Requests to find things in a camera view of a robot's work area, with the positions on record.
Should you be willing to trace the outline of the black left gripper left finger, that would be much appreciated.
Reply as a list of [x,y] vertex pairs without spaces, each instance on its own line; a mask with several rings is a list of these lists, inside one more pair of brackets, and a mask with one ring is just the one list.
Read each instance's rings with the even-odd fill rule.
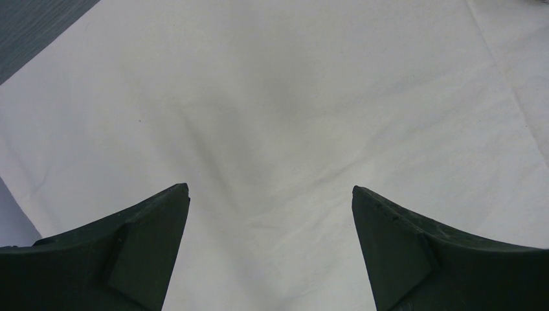
[[189,206],[178,183],[31,246],[1,248],[1,309],[160,310]]

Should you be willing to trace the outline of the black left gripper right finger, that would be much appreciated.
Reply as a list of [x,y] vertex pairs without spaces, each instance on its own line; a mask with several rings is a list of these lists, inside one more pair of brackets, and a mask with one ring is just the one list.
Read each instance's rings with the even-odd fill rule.
[[548,251],[472,235],[353,188],[378,310],[547,310]]

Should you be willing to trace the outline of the cream cloth wrap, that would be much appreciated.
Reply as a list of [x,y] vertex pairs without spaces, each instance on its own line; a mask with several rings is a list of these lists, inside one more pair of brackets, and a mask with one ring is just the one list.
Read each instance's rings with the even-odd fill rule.
[[43,236],[187,183],[165,310],[373,310],[362,186],[548,247],[548,6],[101,1],[1,86]]

